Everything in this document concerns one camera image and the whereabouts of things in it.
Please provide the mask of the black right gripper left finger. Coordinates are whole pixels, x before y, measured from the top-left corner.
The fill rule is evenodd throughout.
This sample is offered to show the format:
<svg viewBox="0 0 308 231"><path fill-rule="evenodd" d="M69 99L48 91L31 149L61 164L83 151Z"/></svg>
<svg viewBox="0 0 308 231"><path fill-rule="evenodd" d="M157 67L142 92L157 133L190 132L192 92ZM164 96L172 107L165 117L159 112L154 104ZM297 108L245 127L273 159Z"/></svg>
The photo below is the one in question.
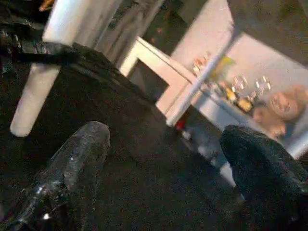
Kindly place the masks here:
<svg viewBox="0 0 308 231"><path fill-rule="evenodd" d="M71 135L21 195L4 209L3 231L95 231L109 127L91 121Z"/></svg>

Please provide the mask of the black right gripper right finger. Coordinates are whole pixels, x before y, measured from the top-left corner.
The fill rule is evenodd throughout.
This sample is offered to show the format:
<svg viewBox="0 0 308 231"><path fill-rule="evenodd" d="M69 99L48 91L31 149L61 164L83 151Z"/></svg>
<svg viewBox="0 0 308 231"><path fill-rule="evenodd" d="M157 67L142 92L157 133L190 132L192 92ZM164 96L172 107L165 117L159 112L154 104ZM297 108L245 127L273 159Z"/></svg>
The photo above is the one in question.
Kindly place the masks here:
<svg viewBox="0 0 308 231"><path fill-rule="evenodd" d="M252 128L229 125L222 151L246 203L251 231L308 229L308 173L283 146Z"/></svg>

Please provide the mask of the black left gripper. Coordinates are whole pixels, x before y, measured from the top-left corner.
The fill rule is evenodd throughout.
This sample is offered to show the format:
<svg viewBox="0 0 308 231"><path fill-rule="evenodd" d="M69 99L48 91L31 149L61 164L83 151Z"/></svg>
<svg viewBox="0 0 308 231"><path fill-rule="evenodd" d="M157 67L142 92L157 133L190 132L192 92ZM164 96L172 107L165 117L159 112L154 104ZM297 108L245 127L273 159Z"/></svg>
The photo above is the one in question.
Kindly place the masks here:
<svg viewBox="0 0 308 231"><path fill-rule="evenodd" d="M16 62L65 65L80 59L80 53L71 46L41 42L42 32L29 24L1 22L0 71L13 72Z"/></svg>

